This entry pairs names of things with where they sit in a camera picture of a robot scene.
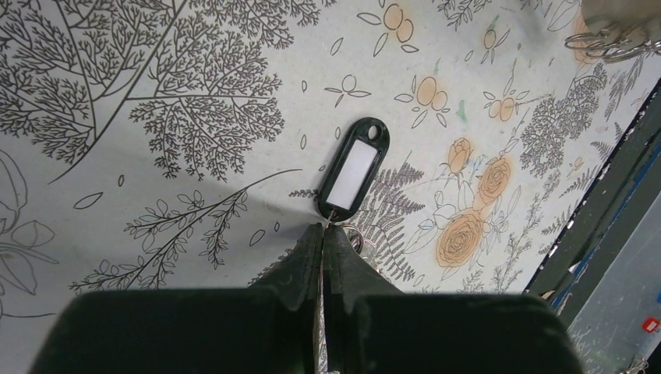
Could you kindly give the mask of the silver carabiner keyring with chain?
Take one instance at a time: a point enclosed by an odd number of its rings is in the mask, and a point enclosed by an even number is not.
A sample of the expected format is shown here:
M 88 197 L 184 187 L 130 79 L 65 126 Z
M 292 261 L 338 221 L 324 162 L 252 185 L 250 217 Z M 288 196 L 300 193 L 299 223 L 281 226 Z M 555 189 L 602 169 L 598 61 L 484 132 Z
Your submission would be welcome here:
M 624 30 L 602 29 L 597 34 L 586 31 L 565 38 L 564 46 L 587 59 L 613 64 L 638 56 L 660 56 L 660 32 L 649 31 L 643 26 Z

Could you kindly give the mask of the black key tag with key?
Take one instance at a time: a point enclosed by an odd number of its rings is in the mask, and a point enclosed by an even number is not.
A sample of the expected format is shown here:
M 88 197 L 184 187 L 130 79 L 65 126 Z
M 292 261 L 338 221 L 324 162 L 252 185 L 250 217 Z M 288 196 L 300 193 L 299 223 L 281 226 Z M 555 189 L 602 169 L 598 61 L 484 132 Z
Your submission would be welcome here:
M 384 122 L 365 117 L 350 126 L 317 195 L 317 210 L 327 226 L 354 217 L 390 146 Z

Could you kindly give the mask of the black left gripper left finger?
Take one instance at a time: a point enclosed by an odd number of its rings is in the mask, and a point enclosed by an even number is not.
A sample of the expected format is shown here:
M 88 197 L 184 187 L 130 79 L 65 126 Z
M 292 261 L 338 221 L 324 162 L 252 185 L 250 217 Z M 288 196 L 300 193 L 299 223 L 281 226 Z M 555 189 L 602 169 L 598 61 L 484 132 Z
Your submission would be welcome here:
M 32 373 L 314 373 L 323 226 L 247 288 L 87 292 Z

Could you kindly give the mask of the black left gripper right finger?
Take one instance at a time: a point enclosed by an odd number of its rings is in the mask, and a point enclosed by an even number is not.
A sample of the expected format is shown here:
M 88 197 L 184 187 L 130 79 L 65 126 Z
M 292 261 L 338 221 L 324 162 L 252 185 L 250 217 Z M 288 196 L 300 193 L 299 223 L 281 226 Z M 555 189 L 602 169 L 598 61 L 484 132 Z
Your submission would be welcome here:
M 406 294 L 335 225 L 323 234 L 327 366 L 338 373 L 580 373 L 564 324 L 529 295 Z

